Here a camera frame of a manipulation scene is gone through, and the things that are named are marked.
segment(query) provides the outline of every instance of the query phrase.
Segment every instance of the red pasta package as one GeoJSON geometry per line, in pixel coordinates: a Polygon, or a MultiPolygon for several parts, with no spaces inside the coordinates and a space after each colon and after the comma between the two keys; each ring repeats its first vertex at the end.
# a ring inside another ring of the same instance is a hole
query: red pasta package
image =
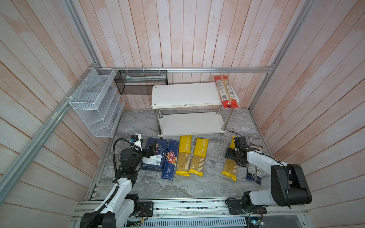
{"type": "Polygon", "coordinates": [[[236,97],[234,96],[231,83],[228,81],[227,76],[214,77],[215,83],[220,95],[220,100],[224,108],[239,108],[236,97]]]}

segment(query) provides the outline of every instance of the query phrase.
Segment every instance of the dark blue box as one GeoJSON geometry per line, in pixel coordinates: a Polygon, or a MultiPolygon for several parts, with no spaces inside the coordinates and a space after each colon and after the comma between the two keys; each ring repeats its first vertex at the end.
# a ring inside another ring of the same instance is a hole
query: dark blue box
{"type": "Polygon", "coordinates": [[[147,140],[145,149],[148,150],[148,146],[152,145],[155,141],[157,141],[156,154],[155,156],[142,159],[142,169],[162,172],[162,168],[165,164],[167,140],[149,138],[147,140]]]}
{"type": "Polygon", "coordinates": [[[166,154],[164,170],[162,171],[162,179],[174,179],[179,144],[179,141],[170,140],[168,152],[166,154]]]}

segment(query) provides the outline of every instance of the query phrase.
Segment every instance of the white wire mesh organizer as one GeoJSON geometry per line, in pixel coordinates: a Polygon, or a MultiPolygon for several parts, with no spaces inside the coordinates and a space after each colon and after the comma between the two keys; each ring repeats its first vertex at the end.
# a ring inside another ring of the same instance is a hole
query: white wire mesh organizer
{"type": "Polygon", "coordinates": [[[125,101],[118,103],[117,87],[110,87],[113,69],[95,68],[77,90],[70,104],[94,137],[113,137],[125,101]]]}
{"type": "Polygon", "coordinates": [[[116,131],[117,123],[120,118],[120,115],[122,114],[122,110],[124,108],[125,101],[123,100],[123,103],[118,103],[115,106],[115,109],[112,112],[112,116],[110,121],[108,122],[107,126],[104,128],[101,128],[97,131],[91,132],[94,137],[101,137],[101,138],[111,138],[114,135],[114,132],[116,131]]]}
{"type": "Polygon", "coordinates": [[[75,110],[98,110],[114,78],[114,69],[94,68],[71,98],[70,105],[75,110]]]}

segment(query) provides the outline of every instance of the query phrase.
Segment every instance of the black mesh basket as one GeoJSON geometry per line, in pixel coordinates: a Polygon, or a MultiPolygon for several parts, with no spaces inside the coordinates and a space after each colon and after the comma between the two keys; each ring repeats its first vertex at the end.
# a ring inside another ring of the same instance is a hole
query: black mesh basket
{"type": "Polygon", "coordinates": [[[152,86],[167,85],[165,70],[119,70],[115,77],[121,95],[152,95],[152,86]]]}

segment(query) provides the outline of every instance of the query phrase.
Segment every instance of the wire mesh basket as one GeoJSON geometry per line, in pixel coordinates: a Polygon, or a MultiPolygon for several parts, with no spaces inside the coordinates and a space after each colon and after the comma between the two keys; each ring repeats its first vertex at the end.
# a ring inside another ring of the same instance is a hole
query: wire mesh basket
{"type": "Polygon", "coordinates": [[[152,95],[153,85],[167,85],[165,70],[119,70],[115,83],[121,95],[152,95]]]}
{"type": "Polygon", "coordinates": [[[113,111],[111,112],[110,120],[106,127],[101,128],[97,131],[91,132],[94,137],[101,137],[101,138],[111,138],[113,137],[114,132],[116,131],[117,123],[122,114],[123,107],[125,105],[125,101],[123,103],[118,103],[113,111]]]}
{"type": "Polygon", "coordinates": [[[75,110],[98,110],[114,78],[114,69],[94,68],[71,98],[70,105],[75,110]]]}
{"type": "Polygon", "coordinates": [[[107,91],[98,110],[76,109],[76,113],[91,132],[108,125],[112,112],[120,98],[120,95],[116,94],[116,90],[117,87],[114,87],[107,91]]]}

